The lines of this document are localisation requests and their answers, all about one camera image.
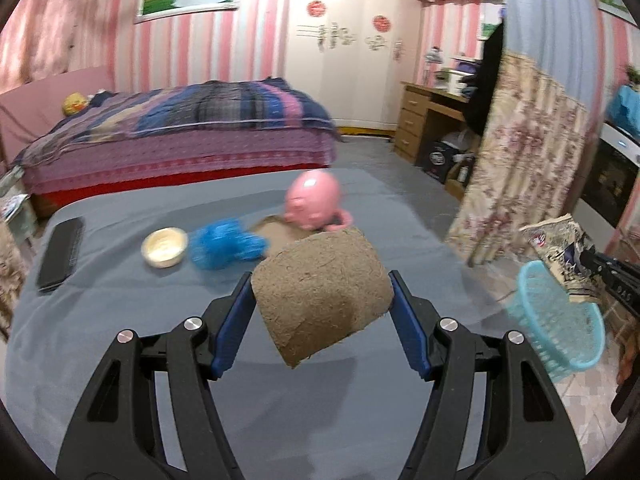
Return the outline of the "grey blue table cloth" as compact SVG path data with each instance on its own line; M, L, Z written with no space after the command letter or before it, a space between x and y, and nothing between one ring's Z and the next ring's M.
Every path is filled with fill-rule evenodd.
M254 303L251 261L209 270L185 258L155 269L143 241L220 220L251 226L278 212L289 172L87 198L52 226L82 224L75 269L52 292L22 290L6 357L6 408L47 466L107 349L178 332L204 353L209 388L247 479L395 479L432 387L406 357L389 314L296 366Z

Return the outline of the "black phone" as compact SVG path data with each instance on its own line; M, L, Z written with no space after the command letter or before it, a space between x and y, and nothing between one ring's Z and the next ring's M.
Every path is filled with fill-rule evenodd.
M57 289L74 273L84 229L83 218L65 220L53 229L36 281L43 294Z

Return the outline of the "yellow plush duck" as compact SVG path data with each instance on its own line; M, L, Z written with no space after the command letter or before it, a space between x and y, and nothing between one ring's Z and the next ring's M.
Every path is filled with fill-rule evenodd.
M90 100L79 92L71 93L63 100L62 112L65 117L73 116L84 110L90 103Z

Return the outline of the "desk lamp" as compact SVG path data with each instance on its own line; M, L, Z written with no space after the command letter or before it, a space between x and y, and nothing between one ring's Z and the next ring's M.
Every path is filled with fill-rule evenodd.
M442 65L442 50L439 47L430 47L424 54L424 67L422 84L429 87L432 84L434 73Z

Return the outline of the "small potted plant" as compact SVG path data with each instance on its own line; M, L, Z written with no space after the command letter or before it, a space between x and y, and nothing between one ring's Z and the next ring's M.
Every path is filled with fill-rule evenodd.
M638 91L640 88L640 72L638 68L635 68L632 64L627 64L625 66L625 75L628 86Z

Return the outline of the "black white water dispenser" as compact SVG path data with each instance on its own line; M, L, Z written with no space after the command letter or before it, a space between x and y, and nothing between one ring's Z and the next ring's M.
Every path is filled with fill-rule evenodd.
M573 218L604 252L623 218L639 172L639 141L605 122Z

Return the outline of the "wooden desk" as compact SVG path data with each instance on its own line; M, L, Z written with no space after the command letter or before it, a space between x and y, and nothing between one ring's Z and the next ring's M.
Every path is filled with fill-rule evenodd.
M465 128L468 99L407 81L402 84L394 151L413 166L421 166L431 143Z

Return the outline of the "floral curtain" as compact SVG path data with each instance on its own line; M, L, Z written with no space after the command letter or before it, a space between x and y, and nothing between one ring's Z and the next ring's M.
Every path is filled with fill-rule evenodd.
M446 243L469 266L522 252L520 229L561 214L589 112L525 55L506 52L480 152Z

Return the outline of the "blue plastic waste basket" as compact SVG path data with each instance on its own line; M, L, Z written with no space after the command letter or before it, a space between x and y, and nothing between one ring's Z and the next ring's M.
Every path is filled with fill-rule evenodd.
M536 350L552 382L589 370L600 361L605 327L599 307L570 301L543 262L521 267L506 312Z

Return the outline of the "small side stool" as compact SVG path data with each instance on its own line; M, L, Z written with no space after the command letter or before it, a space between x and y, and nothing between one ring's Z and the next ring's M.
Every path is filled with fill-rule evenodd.
M14 166L1 178L1 218L6 222L17 246L32 247L38 228L30 194L22 181L24 171Z

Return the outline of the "pink headboard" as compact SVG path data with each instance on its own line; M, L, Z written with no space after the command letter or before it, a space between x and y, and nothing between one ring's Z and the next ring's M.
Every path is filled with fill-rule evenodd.
M1 95L1 151L11 166L18 153L48 133L63 118L63 102L72 93L84 96L114 90L104 67L84 68L24 84Z

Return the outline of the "black box under desk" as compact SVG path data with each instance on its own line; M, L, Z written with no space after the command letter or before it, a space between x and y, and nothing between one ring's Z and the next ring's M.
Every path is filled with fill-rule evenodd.
M462 151L446 142L435 141L431 143L424 158L423 171L444 184L449 171L456 162L454 158L461 155Z

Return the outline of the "blue plastic bag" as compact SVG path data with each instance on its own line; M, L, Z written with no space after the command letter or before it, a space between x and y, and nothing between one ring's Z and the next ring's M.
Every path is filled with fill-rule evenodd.
M265 237L244 230L238 219L209 223L189 234L191 261L203 270L219 270L235 261L260 259L268 248Z

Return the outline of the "white wardrobe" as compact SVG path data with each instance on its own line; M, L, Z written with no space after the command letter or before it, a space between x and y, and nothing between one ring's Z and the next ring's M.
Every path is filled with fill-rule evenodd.
M419 0L288 0L283 77L339 127L392 131L420 17Z

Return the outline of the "blue cloth on dispenser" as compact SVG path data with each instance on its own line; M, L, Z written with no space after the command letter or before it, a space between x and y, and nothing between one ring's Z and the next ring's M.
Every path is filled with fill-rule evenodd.
M606 119L626 130L634 138L640 136L640 93L623 84L608 104Z

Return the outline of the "bed with plaid quilt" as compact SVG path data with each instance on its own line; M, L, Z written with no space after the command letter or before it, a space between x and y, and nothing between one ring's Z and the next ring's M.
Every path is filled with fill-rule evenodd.
M125 188L326 168L341 136L282 78L97 93L17 150L28 192L61 207Z

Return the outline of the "pink pig mug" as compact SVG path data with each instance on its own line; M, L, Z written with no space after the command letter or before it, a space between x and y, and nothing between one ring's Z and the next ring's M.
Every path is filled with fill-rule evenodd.
M286 192L284 220L306 231L348 228L352 215L342 208L341 197L340 182L329 171L304 171Z

